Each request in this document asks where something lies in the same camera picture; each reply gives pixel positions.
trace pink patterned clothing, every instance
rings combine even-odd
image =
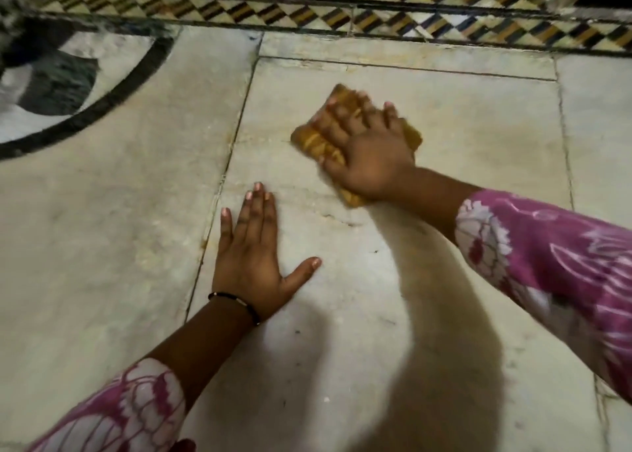
[[[461,206],[456,242],[476,272],[631,401],[632,232],[484,190]],[[167,452],[184,418],[176,376],[162,363],[144,359],[27,450]]]
[[[168,367],[143,359],[68,412],[28,452],[168,452],[185,395]]]
[[[632,231],[514,194],[461,206],[469,265],[632,403]]]

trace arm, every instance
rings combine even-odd
[[[212,291],[239,297],[261,320],[283,307],[320,264],[320,259],[312,257],[281,277],[276,205],[262,184],[257,183],[254,192],[246,194],[234,230],[230,210],[222,209]],[[173,446],[171,452],[194,451],[190,440],[175,444],[186,412],[253,327],[246,307],[229,298],[214,297],[184,326],[73,408],[27,450],[166,452]]]
[[[362,118],[331,102],[313,126],[339,147],[335,182],[406,208],[439,230],[491,285],[562,339],[632,402],[632,231],[417,168],[398,113],[361,94]]]

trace black curved inlay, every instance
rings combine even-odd
[[[18,106],[42,116],[74,114],[88,99],[99,73],[97,59],[50,51],[32,64],[33,73]]]
[[[0,144],[0,160],[20,157],[77,134],[123,103],[162,65],[173,47],[173,38],[158,38],[130,74],[97,102],[71,118],[15,141]]]

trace black bracelet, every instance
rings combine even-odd
[[[211,292],[209,294],[209,300],[211,300],[213,297],[226,297],[228,299],[232,299],[234,301],[237,301],[239,304],[243,305],[246,308],[246,310],[250,314],[250,317],[252,317],[252,322],[255,323],[255,327],[257,327],[259,324],[261,324],[261,317],[259,317],[259,314],[257,314],[257,311],[255,310],[255,308],[252,307],[250,304],[248,304],[243,299],[240,299],[239,297],[237,297],[237,296],[235,296],[233,294],[229,294],[228,292]]]

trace floor tile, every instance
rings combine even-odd
[[[399,106],[425,139],[418,164],[569,207],[554,83],[261,59],[220,203],[264,181],[283,271],[324,265],[239,347],[183,435],[233,452],[600,450],[592,374],[563,344],[427,226],[346,209],[288,142],[338,82]],[[216,217],[192,311],[217,238]]]
[[[632,443],[632,407],[621,399],[606,399],[606,413],[608,415],[610,452],[624,452],[629,450]]]
[[[577,211],[632,227],[632,62],[557,59]]]
[[[268,32],[264,35],[259,54],[371,66],[556,79],[553,59],[546,53],[493,48]]]
[[[34,439],[184,320],[250,36],[187,28],[129,102],[0,163],[1,440]]]

